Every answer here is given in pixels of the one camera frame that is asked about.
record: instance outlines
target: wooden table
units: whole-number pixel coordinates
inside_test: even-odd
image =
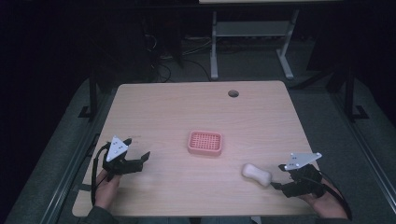
[[[234,90],[239,96],[230,97]],[[191,131],[218,132],[218,157],[190,154]],[[119,87],[96,151],[113,135],[133,138],[126,159],[151,151],[143,172],[125,175],[111,213],[116,216],[282,216],[313,211],[296,198],[241,175],[245,163],[289,183],[279,171],[291,152],[312,152],[280,81],[133,84]],[[92,164],[84,184],[91,184]],[[91,210],[80,190],[73,214]]]

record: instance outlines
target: pink basket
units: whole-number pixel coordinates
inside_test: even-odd
[[[205,156],[219,156],[221,154],[221,134],[209,132],[191,132],[189,152]]]

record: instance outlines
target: metal frame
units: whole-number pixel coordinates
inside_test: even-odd
[[[396,188],[393,187],[387,174],[384,172],[378,160],[375,158],[373,150],[366,142],[360,129],[356,126],[355,122],[352,122],[350,120],[350,117],[345,113],[345,109],[343,109],[343,100],[335,94],[331,94],[331,97],[345,125],[348,127],[353,137],[356,139],[359,147],[361,148],[361,152],[364,154],[364,157],[369,162],[371,171],[374,174],[374,178],[378,186],[384,193],[384,196],[387,199],[391,209],[396,214]]]
[[[97,112],[97,107],[98,107],[97,102],[98,99],[97,99],[97,91],[96,91],[96,77],[92,69],[92,72],[90,74],[90,106],[82,107],[78,117],[89,118],[90,121],[92,121]]]
[[[290,21],[217,21],[217,12],[213,12],[212,50],[210,53],[210,77],[219,78],[218,58],[216,53],[217,36],[285,36],[281,49],[276,50],[283,72],[287,79],[293,79],[286,52],[289,47],[299,9],[295,9]]]
[[[107,105],[113,99],[104,94],[100,105]],[[52,192],[50,203],[45,214],[40,220],[40,224],[56,223],[63,209],[67,194],[72,187],[81,163],[85,160],[88,150],[92,150],[97,141],[97,136],[102,131],[105,124],[107,110],[105,106],[98,106],[98,110],[93,120],[87,123],[84,134],[81,136],[76,150],[74,151],[67,168],[64,170],[61,181]]]

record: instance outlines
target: sleeve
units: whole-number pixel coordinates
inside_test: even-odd
[[[315,224],[352,224],[352,221],[345,218],[317,218]]]
[[[87,217],[78,224],[118,224],[119,222],[106,209],[94,206]]]

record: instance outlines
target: hand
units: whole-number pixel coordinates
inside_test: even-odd
[[[114,175],[114,177],[108,182],[107,171],[102,170],[102,172],[96,177],[96,185],[99,186],[96,189],[95,206],[102,207],[108,211],[117,195],[120,179],[121,175]]]
[[[329,181],[322,179],[322,183],[332,188],[337,194],[340,192]],[[299,196],[300,199],[306,201],[319,214],[320,217],[329,218],[347,218],[343,206],[329,192],[325,192],[320,198],[316,198],[312,194]]]

